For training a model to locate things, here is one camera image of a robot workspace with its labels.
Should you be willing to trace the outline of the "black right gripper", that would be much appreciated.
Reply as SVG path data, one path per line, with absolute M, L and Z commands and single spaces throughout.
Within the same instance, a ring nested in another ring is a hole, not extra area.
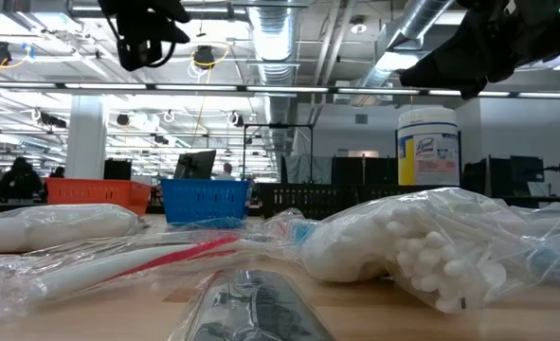
M 560 56 L 560 0 L 456 0 L 466 9 L 456 38 L 400 72 L 403 86 L 477 96 L 528 63 Z

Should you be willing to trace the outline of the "bag of cotton swabs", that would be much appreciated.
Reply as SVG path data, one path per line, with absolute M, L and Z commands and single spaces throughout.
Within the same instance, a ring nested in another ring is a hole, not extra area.
M 300 248 L 316 279 L 388 274 L 436 310 L 481 308 L 539 283 L 525 222 L 497 200 L 438 188 L 368 201 L 320 222 Z

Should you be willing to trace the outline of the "blue plastic basket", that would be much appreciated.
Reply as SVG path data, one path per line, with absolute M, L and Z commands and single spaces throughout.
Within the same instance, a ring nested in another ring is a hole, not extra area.
M 247 182 L 165 179 L 161 182 L 168 224 L 238 229 L 247 215 Z

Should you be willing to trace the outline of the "bag of white cotton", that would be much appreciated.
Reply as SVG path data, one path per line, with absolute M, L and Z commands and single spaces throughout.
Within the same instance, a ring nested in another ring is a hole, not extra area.
M 144 220 L 113 204 L 29 206 L 0 213 L 0 253 L 22 253 L 92 238 L 132 236 Z

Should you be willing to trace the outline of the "bagged red white toothbrush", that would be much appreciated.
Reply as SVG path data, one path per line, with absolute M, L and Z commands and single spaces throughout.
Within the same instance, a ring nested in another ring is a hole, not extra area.
M 0 255 L 0 317 L 24 314 L 45 301 L 68 298 L 117 278 L 173 263 L 236 252 L 260 252 L 263 242 L 228 234 L 191 242 L 185 234 L 92 239 Z

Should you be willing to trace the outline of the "Lysol wipes canister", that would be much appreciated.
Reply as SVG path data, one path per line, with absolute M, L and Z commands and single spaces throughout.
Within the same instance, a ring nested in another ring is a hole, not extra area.
M 401 114 L 396 147 L 399 185 L 460 184 L 460 140 L 455 111 L 423 108 Z

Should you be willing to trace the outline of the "black desk monitor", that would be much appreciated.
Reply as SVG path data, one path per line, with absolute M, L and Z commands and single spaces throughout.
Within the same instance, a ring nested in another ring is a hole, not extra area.
M 511 156 L 511 177 L 514 182 L 544 182 L 545 167 L 543 160 L 532 156 Z

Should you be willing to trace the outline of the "dark grey partition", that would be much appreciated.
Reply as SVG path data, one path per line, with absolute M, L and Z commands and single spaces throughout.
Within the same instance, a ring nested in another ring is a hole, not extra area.
M 397 185 L 397 159 L 309 154 L 283 156 L 280 181 L 317 185 Z

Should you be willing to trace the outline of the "white building column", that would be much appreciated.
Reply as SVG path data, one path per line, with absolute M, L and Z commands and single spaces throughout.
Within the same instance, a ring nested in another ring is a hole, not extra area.
M 103 178 L 107 126 L 108 111 L 102 96 L 72 96 L 65 166 L 67 178 Z

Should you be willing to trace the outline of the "overhead light strip bar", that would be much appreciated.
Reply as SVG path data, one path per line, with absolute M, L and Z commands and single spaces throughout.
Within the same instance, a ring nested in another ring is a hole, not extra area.
M 443 97 L 462 98 L 459 91 L 444 89 L 407 88 L 355 88 L 328 86 L 278 86 L 240 85 L 207 83 L 111 83 L 111 82 L 42 82 L 42 81 L 0 81 L 0 89 L 42 91 L 42 92 L 94 92 L 99 94 L 145 94 L 145 93 L 203 93 L 203 94 L 264 94 L 264 95 L 355 95 L 355 96 L 397 96 L 397 97 Z

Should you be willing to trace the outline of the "black monitor back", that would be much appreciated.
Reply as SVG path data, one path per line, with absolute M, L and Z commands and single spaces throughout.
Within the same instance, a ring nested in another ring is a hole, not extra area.
M 107 159 L 104 163 L 105 180 L 130 180 L 132 162 L 130 160 Z

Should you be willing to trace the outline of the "black computer monitor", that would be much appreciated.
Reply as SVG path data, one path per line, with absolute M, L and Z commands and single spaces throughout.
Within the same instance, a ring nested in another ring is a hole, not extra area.
M 174 171 L 174 179 L 209 179 L 211 177 L 216 151 L 183 153 L 179 156 Z

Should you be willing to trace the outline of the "orange plastic basket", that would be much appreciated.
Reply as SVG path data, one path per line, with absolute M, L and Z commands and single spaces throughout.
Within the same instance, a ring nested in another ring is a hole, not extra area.
M 114 204 L 138 216 L 146 213 L 151 187 L 129 180 L 47 178 L 50 205 Z

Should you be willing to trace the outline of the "silver ventilation duct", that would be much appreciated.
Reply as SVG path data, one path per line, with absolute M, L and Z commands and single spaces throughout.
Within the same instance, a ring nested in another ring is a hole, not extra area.
M 252 26 L 251 38 L 255 50 L 260 83 L 266 86 L 289 86 L 296 80 L 297 68 L 291 66 L 296 57 L 297 10 L 272 5 L 279 0 L 252 0 L 247 8 Z M 295 123 L 295 94 L 271 94 L 264 98 L 267 123 Z
M 376 61 L 370 70 L 356 84 L 359 88 L 381 88 L 388 79 L 414 55 L 401 51 L 420 52 L 425 34 L 444 14 L 455 0 L 408 0 L 403 15 L 383 24 L 374 52 Z

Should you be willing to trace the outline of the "black aluminium table frame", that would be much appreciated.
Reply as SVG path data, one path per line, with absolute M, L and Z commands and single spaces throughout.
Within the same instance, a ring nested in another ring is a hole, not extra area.
M 560 197 L 541 197 L 541 196 L 531 196 L 531 197 L 503 197 L 502 200 L 509 205 L 524 206 L 528 208 L 541 206 L 542 204 L 549 203 L 560 203 Z M 10 205 L 10 204 L 0 204 L 0 212 L 5 212 L 22 207 L 31 206 L 44 206 L 45 203 L 34 203 L 28 205 Z M 248 209 L 248 215 L 252 217 L 263 217 L 270 218 L 276 213 L 280 213 L 288 208 L 298 209 L 306 218 L 311 219 L 324 219 L 332 214 L 335 214 L 343 209 L 346 209 L 345 205 L 288 205 L 288 204 L 262 204 L 261 206 L 251 206 Z

